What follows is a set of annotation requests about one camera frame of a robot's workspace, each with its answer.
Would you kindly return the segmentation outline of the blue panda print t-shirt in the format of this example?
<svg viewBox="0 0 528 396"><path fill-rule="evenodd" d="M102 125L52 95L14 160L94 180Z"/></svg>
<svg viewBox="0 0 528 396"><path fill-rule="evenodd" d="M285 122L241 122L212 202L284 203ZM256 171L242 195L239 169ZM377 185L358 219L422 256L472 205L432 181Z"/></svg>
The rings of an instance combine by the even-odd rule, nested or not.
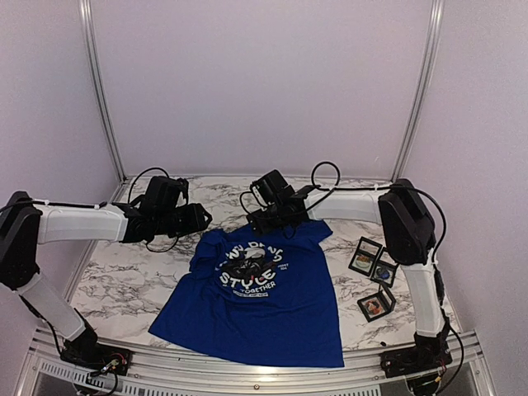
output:
<svg viewBox="0 0 528 396"><path fill-rule="evenodd" d="M246 365L341 368L337 300L322 220L258 236L214 229L196 245L151 335Z"/></svg>

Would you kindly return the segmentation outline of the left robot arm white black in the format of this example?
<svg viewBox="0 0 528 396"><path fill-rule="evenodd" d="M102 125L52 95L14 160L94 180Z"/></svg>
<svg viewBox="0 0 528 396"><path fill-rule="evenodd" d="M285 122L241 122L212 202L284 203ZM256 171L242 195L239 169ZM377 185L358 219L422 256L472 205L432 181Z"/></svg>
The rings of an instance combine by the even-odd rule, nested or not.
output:
<svg viewBox="0 0 528 396"><path fill-rule="evenodd" d="M87 367L104 360L96 330L58 291L39 260L45 250L91 243L150 244L206 230L211 214L190 197L185 178L152 177L123 201L60 202L15 191L1 208L1 284L60 335Z"/></svg>

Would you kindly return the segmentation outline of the green round brooch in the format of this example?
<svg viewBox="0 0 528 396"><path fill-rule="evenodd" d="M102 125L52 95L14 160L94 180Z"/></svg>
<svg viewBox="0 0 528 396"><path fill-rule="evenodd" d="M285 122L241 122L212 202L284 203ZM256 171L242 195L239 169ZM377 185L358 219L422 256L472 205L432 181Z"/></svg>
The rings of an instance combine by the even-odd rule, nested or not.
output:
<svg viewBox="0 0 528 396"><path fill-rule="evenodd" d="M372 265L372 258L365 255L357 255L355 265L359 268L369 268Z"/></svg>

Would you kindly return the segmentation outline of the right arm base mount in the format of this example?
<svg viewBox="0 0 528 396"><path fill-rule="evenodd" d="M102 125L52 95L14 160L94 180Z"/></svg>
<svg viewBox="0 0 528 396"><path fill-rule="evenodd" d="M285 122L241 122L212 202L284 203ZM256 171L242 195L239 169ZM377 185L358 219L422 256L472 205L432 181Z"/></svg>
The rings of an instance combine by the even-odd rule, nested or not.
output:
<svg viewBox="0 0 528 396"><path fill-rule="evenodd" d="M444 368L452 362L453 358L447 345L439 348L415 345L385 351L380 355L380 367L387 378Z"/></svg>

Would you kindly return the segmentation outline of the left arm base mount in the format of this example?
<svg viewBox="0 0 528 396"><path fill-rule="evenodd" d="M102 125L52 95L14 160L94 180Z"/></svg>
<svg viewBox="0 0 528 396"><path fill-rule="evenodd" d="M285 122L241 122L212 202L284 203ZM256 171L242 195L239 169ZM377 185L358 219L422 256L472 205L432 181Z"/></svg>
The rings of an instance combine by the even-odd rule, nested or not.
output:
<svg viewBox="0 0 528 396"><path fill-rule="evenodd" d="M59 357L62 361L91 370L92 376L126 375L132 352L126 348L101 344L95 333L85 331L72 341L65 339Z"/></svg>

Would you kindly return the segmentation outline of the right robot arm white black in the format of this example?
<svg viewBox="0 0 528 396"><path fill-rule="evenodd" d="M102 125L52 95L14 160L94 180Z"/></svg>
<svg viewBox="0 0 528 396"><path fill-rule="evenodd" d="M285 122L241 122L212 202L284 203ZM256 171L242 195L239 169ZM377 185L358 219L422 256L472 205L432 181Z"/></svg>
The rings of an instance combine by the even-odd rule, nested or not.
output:
<svg viewBox="0 0 528 396"><path fill-rule="evenodd" d="M443 308L445 287L436 254L443 242L425 202L431 196L405 178L387 186L323 187L310 182L295 190L278 170L250 184L260 209L247 213L256 233L292 228L315 219L349 219L375 223L384 232L391 259L403 268L412 298L415 346L408 361L425 370L446 346L450 322Z"/></svg>

